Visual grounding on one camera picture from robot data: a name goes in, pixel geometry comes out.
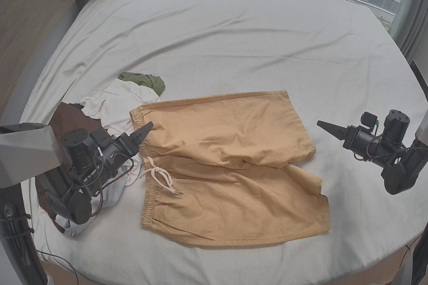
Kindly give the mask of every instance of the wall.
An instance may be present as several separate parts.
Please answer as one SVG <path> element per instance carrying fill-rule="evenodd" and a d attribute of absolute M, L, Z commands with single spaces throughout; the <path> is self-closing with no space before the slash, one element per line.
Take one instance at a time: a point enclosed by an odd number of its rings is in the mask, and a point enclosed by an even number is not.
<path fill-rule="evenodd" d="M 22 109 L 24 109 L 23 106 L 25 106 L 25 103 L 28 100 L 29 93 L 34 87 L 34 84 L 41 70 L 46 64 L 48 58 L 52 55 L 52 52 L 55 50 L 56 46 L 61 41 L 63 35 L 67 32 L 68 28 L 71 26 L 72 22 L 76 18 L 77 13 L 78 13 L 78 10 L 76 6 L 70 9 L 67 15 L 65 15 L 64 18 L 60 21 L 59 25 L 53 30 L 53 34 L 50 37 L 48 37 L 48 39 L 46 40 L 46 43 L 40 47 L 39 51 L 35 53 L 32 60 L 29 61 L 28 66 L 33 65 L 33 66 L 36 66 L 36 68 L 35 69 L 28 68 L 28 67 L 26 68 L 27 70 L 27 77 L 25 78 L 26 80 L 24 82 L 21 82 L 20 80 L 20 84 L 18 84 L 18 86 L 20 87 L 21 93 L 13 94 L 14 101 L 12 102 L 16 102 L 19 104 L 17 106 L 13 106 L 13 103 L 12 103 L 12 106 L 8 105 L 6 108 L 9 116 L 10 115 L 12 116 L 18 115 L 18 117 L 21 116 L 20 113 L 22 113 Z M 21 284 L 1 244 L 0 244 L 0 284 L 1 285 Z"/>

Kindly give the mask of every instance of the green cloth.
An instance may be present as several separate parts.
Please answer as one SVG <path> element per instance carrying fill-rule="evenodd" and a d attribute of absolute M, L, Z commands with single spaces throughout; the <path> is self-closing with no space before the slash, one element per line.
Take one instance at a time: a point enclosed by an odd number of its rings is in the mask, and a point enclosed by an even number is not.
<path fill-rule="evenodd" d="M 153 89 L 158 96 L 162 94 L 165 89 L 165 83 L 163 83 L 163 80 L 159 76 L 128 73 L 125 71 L 124 73 L 120 73 L 117 78 L 125 82 L 131 81 L 138 85 L 149 87 Z"/>

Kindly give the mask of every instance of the mattress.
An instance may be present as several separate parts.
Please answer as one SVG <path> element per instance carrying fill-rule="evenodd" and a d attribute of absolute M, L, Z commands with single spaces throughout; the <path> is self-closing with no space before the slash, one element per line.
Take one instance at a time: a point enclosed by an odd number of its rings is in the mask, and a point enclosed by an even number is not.
<path fill-rule="evenodd" d="M 142 228 L 145 180 L 125 189 L 81 234 L 56 230 L 23 184 L 35 246 L 104 284 L 322 284 L 372 266 L 417 236 L 428 219 L 427 167 L 392 196 L 381 169 L 356 161 L 317 120 L 358 125 L 369 111 L 411 119 L 428 108 L 400 50 L 366 7 L 343 0 L 90 0 L 44 68 L 21 121 L 48 123 L 122 71 L 159 75 L 161 101 L 287 90 L 317 147 L 297 165 L 323 179 L 331 230 L 257 248 L 197 248 Z M 67 267 L 61 260 L 41 256 Z"/>

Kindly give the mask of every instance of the wooden headboard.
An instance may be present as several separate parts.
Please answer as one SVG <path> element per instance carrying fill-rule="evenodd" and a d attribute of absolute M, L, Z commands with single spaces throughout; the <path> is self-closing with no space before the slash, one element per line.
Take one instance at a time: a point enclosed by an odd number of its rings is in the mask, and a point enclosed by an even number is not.
<path fill-rule="evenodd" d="M 75 1 L 0 0 L 0 118 L 26 63 Z"/>

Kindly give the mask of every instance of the white bed sheet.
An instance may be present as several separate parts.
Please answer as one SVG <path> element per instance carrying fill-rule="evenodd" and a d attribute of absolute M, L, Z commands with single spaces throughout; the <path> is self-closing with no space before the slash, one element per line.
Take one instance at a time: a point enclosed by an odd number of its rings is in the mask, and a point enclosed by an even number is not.
<path fill-rule="evenodd" d="M 61 100 L 91 96 L 121 71 L 161 76 L 161 101 L 286 89 L 317 147 L 298 165 L 324 180 L 331 230 L 266 247 L 189 247 L 140 226 L 145 180 L 138 179 L 70 238 L 27 182 L 36 247 L 86 277 L 120 285 L 321 284 L 373 265 L 422 231 L 427 168 L 411 190 L 391 196 L 378 166 L 356 161 L 316 126 L 357 125 L 363 111 L 383 122 L 395 108 L 411 119 L 409 145 L 427 110 L 409 65 L 367 8 L 343 0 L 91 0 L 43 70 L 22 121 L 47 123 Z"/>

